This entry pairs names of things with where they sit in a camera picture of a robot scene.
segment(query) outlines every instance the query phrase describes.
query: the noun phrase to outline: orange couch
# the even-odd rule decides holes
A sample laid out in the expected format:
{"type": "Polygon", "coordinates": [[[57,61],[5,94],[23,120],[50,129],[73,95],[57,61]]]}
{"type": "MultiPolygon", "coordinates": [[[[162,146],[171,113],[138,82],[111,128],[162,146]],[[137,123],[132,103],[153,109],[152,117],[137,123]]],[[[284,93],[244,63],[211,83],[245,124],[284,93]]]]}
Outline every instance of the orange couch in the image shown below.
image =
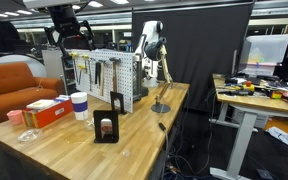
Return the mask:
{"type": "Polygon", "coordinates": [[[26,63],[0,64],[0,123],[6,113],[25,109],[39,99],[53,99],[64,93],[60,78],[33,77],[26,63]]]}

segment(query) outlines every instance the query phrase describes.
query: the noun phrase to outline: couch cushion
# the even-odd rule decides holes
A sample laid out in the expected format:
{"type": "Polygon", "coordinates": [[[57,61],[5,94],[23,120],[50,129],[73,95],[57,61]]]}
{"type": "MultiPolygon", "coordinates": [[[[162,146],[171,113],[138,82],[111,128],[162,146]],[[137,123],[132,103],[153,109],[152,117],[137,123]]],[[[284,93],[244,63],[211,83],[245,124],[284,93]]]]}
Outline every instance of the couch cushion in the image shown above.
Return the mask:
{"type": "Polygon", "coordinates": [[[57,97],[55,90],[28,88],[16,92],[0,95],[0,123],[6,121],[11,110],[25,109],[26,105],[39,99],[53,99],[57,97]]]}
{"type": "Polygon", "coordinates": [[[0,94],[34,86],[34,77],[26,63],[0,64],[0,94]]]}

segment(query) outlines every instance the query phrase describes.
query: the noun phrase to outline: white cup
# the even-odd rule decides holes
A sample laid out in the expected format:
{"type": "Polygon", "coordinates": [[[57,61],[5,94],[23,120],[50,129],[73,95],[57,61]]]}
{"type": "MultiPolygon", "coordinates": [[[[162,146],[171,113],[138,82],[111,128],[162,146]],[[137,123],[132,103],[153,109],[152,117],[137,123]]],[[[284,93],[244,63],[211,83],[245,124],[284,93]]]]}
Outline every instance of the white cup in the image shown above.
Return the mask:
{"type": "Polygon", "coordinates": [[[71,100],[73,104],[73,110],[75,118],[77,120],[85,120],[88,118],[88,106],[87,106],[87,93],[77,92],[71,94],[71,100]]]}

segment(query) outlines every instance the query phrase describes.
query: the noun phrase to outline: pink cup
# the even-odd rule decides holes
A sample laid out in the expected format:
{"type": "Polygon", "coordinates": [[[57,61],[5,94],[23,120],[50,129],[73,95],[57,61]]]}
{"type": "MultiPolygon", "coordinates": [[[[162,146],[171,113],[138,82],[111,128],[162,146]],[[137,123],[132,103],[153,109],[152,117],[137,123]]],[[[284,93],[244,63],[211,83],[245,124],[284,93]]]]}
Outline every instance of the pink cup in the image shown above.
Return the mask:
{"type": "Polygon", "coordinates": [[[6,115],[12,125],[18,125],[23,123],[22,110],[10,111],[6,115]]]}

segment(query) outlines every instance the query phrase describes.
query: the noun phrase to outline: table leg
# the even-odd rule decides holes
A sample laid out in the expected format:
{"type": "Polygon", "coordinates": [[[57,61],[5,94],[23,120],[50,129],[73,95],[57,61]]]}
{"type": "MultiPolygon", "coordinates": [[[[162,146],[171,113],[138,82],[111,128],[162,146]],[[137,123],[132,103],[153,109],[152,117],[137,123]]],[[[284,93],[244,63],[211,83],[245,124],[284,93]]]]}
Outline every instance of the table leg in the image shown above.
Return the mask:
{"type": "Polygon", "coordinates": [[[215,123],[215,124],[220,124],[223,126],[227,126],[227,127],[238,128],[240,126],[239,124],[225,121],[227,108],[228,108],[228,103],[222,103],[220,116],[218,117],[218,119],[210,119],[210,122],[215,123]]]}
{"type": "Polygon", "coordinates": [[[238,173],[241,169],[243,159],[245,156],[245,152],[250,141],[253,126],[256,121],[257,114],[245,112],[242,123],[240,124],[237,135],[235,138],[233,150],[231,153],[231,157],[228,163],[227,171],[210,168],[210,173],[214,177],[225,179],[225,180],[233,180],[233,179],[247,179],[245,177],[239,176],[238,173]]]}

